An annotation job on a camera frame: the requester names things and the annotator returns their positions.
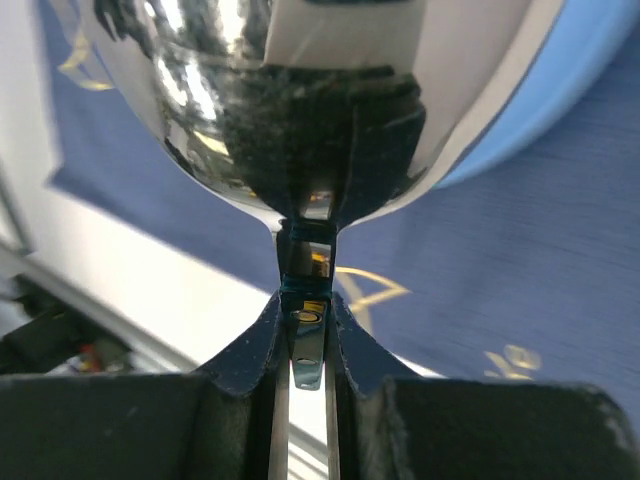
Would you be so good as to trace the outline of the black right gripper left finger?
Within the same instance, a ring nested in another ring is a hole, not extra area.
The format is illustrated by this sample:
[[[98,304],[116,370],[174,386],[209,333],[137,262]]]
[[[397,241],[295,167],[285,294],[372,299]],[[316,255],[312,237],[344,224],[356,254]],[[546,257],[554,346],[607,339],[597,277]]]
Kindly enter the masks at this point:
[[[187,373],[1,373],[5,479],[283,479],[288,356],[273,297]]]

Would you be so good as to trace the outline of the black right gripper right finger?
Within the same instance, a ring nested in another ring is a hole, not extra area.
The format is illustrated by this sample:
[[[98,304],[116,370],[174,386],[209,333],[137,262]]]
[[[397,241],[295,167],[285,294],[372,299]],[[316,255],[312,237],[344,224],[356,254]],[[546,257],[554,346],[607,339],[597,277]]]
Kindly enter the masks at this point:
[[[635,479],[630,423],[589,384],[422,377],[335,297],[327,327],[333,479]]]

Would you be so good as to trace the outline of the blue fish-print placemat cloth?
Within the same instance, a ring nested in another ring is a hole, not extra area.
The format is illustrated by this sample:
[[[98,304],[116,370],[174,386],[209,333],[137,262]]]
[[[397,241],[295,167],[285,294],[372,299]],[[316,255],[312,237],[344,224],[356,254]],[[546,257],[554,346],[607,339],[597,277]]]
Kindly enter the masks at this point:
[[[584,95],[488,171],[349,229],[337,279],[390,350],[440,374],[592,382],[639,394],[638,24]],[[53,185],[269,291],[255,220],[174,167],[120,94],[61,72]]]

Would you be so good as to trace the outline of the spoon with green handle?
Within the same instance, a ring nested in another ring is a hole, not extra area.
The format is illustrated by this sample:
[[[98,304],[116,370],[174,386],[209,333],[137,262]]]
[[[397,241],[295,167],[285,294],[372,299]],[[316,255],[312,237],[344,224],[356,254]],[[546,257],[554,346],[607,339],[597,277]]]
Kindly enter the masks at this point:
[[[297,387],[320,386],[337,237],[443,179],[524,82],[560,1],[83,1],[114,87],[277,248]]]

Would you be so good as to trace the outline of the light blue plastic plate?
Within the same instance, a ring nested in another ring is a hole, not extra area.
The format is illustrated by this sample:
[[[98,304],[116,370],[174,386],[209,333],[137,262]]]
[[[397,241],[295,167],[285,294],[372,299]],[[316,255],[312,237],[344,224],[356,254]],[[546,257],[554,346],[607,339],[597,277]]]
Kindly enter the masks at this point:
[[[484,173],[549,130],[597,80],[638,21],[637,1],[567,1],[509,105],[436,186]]]

